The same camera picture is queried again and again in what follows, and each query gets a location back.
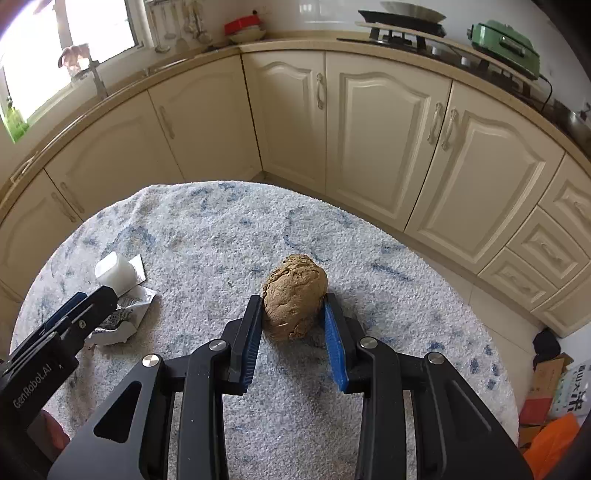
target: metal screw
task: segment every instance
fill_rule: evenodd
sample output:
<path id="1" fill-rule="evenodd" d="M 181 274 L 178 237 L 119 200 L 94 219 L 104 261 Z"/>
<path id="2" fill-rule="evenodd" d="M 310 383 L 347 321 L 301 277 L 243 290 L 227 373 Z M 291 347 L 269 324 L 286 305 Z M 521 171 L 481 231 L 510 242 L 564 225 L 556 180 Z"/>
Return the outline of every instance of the metal screw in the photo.
<path id="1" fill-rule="evenodd" d="M 363 348 L 376 348 L 378 346 L 378 341 L 373 337 L 363 337 L 359 342 Z"/>
<path id="2" fill-rule="evenodd" d="M 160 358 L 153 353 L 142 358 L 142 365 L 145 367 L 153 367 L 154 365 L 158 365 L 158 362 L 160 362 Z"/>
<path id="3" fill-rule="evenodd" d="M 214 352 L 219 352 L 220 350 L 224 350 L 226 345 L 227 343 L 225 340 L 212 340 L 209 342 L 209 349 Z"/>
<path id="4" fill-rule="evenodd" d="M 427 359 L 434 365 L 441 365 L 445 361 L 445 357 L 439 352 L 431 352 Z"/>

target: cream cabinet door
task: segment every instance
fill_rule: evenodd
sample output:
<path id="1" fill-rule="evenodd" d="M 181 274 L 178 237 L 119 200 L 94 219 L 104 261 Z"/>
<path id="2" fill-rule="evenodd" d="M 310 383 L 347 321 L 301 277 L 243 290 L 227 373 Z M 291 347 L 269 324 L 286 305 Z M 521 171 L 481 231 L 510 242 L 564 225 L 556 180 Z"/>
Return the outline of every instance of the cream cabinet door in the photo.
<path id="1" fill-rule="evenodd" d="M 24 298 L 47 259 L 81 223 L 42 170 L 0 225 L 0 281 Z"/>
<path id="2" fill-rule="evenodd" d="M 264 171 L 324 193 L 324 52 L 242 56 Z"/>
<path id="3" fill-rule="evenodd" d="M 148 185 L 183 182 L 148 92 L 89 126 L 46 170 L 82 219 Z"/>
<path id="4" fill-rule="evenodd" d="M 185 180 L 251 180 L 262 170 L 239 56 L 159 83 L 150 96 Z"/>
<path id="5" fill-rule="evenodd" d="M 501 250 L 478 276 L 528 310 L 556 293 L 555 286 L 508 248 Z"/>
<path id="6" fill-rule="evenodd" d="M 532 313 L 560 336 L 587 324 L 591 320 L 591 264 Z"/>
<path id="7" fill-rule="evenodd" d="M 520 114 L 454 82 L 405 232 L 478 273 L 533 210 L 563 154 Z"/>
<path id="8" fill-rule="evenodd" d="M 0 358 L 3 360 L 8 358 L 12 331 L 21 304 L 22 298 L 0 282 Z"/>
<path id="9" fill-rule="evenodd" d="M 589 263 L 577 242 L 540 207 L 534 208 L 507 246 L 558 288 Z"/>
<path id="10" fill-rule="evenodd" d="M 361 55 L 326 54 L 326 193 L 401 231 L 441 130 L 452 81 Z"/>
<path id="11" fill-rule="evenodd" d="M 568 155 L 564 156 L 540 206 L 591 256 L 591 179 Z"/>

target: white and blue tablecloth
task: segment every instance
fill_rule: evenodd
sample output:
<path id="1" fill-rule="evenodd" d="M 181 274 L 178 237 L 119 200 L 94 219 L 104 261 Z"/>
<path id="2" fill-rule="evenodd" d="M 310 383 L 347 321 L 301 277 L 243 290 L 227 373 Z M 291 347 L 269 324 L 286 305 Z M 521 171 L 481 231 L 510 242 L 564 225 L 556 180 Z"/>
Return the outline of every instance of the white and blue tablecloth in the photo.
<path id="1" fill-rule="evenodd" d="M 79 353 L 79 368 L 47 404 L 71 436 L 145 354 L 187 355 L 218 337 L 284 257 L 303 253 L 326 270 L 345 315 L 398 352 L 445 354 L 517 439 L 517 408 L 499 354 L 447 281 L 364 220 L 265 184 L 156 185 L 100 211 L 40 271 L 12 347 L 72 294 L 93 291 L 94 266 L 111 251 L 141 254 L 145 285 L 159 295 L 126 344 Z M 344 395 L 333 383 L 321 328 L 300 341 L 263 337 L 248 393 L 224 397 L 230 478 L 352 479 L 361 407 L 360 395 Z M 414 478 L 410 417 L 407 425 Z M 175 435 L 171 444 L 169 478 L 175 478 Z"/>

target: green bottle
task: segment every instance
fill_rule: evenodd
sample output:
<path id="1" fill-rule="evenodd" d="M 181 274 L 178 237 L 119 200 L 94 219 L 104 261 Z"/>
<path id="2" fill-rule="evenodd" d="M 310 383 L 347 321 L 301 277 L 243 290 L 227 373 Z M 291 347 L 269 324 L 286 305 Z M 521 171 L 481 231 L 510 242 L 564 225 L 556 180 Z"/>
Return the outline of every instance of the green bottle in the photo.
<path id="1" fill-rule="evenodd" d="M 16 143 L 29 130 L 29 124 L 23 120 L 21 113 L 14 107 L 12 99 L 8 97 L 6 101 L 8 112 L 4 118 L 4 123 L 12 137 L 12 141 Z"/>

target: metal pot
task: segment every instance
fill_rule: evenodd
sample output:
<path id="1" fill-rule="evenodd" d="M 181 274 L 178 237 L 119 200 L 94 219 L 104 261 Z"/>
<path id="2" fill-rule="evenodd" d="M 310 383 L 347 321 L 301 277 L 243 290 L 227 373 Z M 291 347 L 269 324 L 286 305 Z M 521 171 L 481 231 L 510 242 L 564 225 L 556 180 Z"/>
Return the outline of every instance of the metal pot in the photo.
<path id="1" fill-rule="evenodd" d="M 591 128 L 575 112 L 554 100 L 554 123 L 563 129 L 570 138 L 591 159 Z"/>
<path id="2" fill-rule="evenodd" d="M 380 5 L 386 9 L 386 12 L 391 14 L 418 18 L 427 22 L 439 23 L 446 19 L 445 15 L 419 5 L 406 4 L 404 2 L 380 2 Z"/>

